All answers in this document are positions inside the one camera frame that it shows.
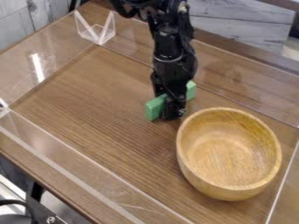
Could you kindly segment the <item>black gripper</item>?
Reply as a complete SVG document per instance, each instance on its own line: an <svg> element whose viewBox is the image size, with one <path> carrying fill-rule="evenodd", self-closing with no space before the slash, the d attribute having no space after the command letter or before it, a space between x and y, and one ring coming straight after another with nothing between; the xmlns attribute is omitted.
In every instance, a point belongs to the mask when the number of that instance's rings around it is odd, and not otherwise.
<svg viewBox="0 0 299 224"><path fill-rule="evenodd" d="M183 53L170 58L154 56L151 82L154 95L167 94L163 100L162 118L167 121L179 119L186 113L187 84L198 70L198 59L194 53Z"/></svg>

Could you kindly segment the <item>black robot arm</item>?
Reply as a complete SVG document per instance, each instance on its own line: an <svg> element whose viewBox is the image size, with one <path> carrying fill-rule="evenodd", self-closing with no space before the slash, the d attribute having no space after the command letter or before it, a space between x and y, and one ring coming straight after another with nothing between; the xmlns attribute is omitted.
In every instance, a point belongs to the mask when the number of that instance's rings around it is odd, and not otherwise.
<svg viewBox="0 0 299 224"><path fill-rule="evenodd" d="M155 97L166 95L161 117L174 120L183 116L187 85L198 70L193 48L194 27L189 0L110 0L123 18L147 22L154 39L154 71L151 82Z"/></svg>

